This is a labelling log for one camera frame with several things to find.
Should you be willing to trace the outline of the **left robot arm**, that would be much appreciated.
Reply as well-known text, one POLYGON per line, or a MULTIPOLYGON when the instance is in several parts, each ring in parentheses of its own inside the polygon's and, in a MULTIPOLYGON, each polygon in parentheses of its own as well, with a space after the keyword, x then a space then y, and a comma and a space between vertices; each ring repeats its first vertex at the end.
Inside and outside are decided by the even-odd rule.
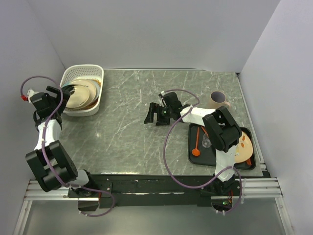
POLYGON ((71 185, 87 197, 97 191, 97 184, 86 170, 77 170, 74 162, 59 141, 62 130, 61 115, 70 98, 68 91, 47 86, 47 91, 56 94, 55 97, 44 92, 27 92, 28 101, 35 107, 33 119, 39 132, 38 142, 25 159, 39 185, 45 192, 59 189, 62 184, 71 185))

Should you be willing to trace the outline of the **glossy black round plate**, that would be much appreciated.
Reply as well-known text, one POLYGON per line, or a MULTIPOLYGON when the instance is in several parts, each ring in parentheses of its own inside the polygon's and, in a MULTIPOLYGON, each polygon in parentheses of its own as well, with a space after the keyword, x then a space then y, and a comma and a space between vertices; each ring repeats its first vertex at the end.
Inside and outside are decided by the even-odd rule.
POLYGON ((75 92, 75 86, 73 84, 65 84, 61 89, 62 92, 68 96, 71 96, 75 92))

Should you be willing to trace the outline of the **yellow round plate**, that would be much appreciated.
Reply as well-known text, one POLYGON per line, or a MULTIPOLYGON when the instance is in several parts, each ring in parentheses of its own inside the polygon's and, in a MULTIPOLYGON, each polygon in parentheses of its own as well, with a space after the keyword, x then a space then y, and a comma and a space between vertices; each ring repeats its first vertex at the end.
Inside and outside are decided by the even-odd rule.
POLYGON ((97 100, 97 98, 99 97, 100 86, 99 86, 98 82, 96 82, 95 80, 75 79, 72 82, 70 82, 70 84, 82 85, 82 86, 89 88, 90 95, 91 95, 91 103, 88 106, 92 105, 97 100))

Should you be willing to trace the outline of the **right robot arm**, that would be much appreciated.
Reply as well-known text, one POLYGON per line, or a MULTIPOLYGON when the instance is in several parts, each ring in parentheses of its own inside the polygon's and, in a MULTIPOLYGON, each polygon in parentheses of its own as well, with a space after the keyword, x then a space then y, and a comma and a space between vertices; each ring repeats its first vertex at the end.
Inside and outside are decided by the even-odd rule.
POLYGON ((160 103, 151 102, 144 120, 157 126, 191 123, 204 127, 216 152, 216 168, 213 178, 200 188, 211 189, 215 194, 225 195, 235 182, 235 152, 242 131, 226 107, 217 109, 199 108, 199 102, 183 105, 175 89, 162 91, 160 103))

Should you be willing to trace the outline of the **cream plate with black patch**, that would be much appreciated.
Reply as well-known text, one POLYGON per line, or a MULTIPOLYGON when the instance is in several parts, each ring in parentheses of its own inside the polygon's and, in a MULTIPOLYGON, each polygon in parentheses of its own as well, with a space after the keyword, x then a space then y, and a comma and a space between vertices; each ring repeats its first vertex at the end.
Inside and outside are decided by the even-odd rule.
POLYGON ((91 103, 89 88, 82 85, 74 85, 75 92, 70 96, 66 104, 68 109, 79 109, 88 106, 91 103))

